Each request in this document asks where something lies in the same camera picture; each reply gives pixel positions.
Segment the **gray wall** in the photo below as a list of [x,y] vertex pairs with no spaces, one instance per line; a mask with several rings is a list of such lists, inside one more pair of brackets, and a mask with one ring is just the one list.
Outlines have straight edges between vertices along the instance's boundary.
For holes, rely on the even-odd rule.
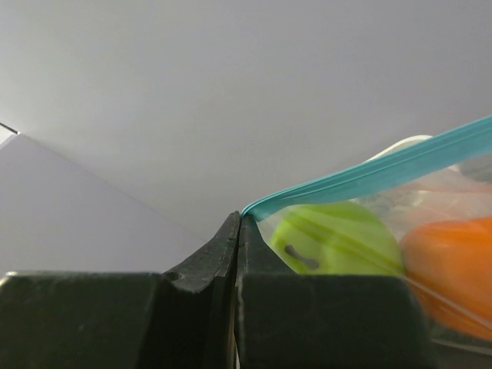
[[0,274],[165,271],[203,241],[19,135],[0,149]]

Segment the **black line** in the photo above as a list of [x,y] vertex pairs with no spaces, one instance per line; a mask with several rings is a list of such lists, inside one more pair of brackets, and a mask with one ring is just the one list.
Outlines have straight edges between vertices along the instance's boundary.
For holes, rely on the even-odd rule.
[[5,128],[5,129],[7,129],[7,130],[9,130],[10,132],[12,132],[12,133],[13,133],[13,134],[15,134],[15,135],[18,135],[18,131],[16,131],[14,128],[10,128],[9,126],[4,125],[4,124],[3,124],[3,123],[1,123],[1,122],[0,122],[0,126],[1,126],[1,127],[3,127],[3,128]]

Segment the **orange object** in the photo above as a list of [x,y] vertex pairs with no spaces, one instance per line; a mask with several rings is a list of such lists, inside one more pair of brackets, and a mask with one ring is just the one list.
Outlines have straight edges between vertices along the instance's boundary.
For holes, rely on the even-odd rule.
[[401,246],[411,288],[426,313],[492,341],[492,217],[425,224]]

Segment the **transparent plastic bag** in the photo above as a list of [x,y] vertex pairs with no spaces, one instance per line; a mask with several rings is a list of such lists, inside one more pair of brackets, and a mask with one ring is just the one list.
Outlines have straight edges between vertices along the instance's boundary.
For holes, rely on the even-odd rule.
[[435,342],[492,354],[491,153],[484,118],[401,141],[243,214],[297,273],[404,278]]

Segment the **green fruit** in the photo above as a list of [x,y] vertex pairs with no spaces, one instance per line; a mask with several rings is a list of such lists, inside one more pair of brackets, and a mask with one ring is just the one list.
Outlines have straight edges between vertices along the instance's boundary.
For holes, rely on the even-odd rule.
[[293,208],[275,228],[269,245],[299,274],[403,274],[392,233],[351,201]]

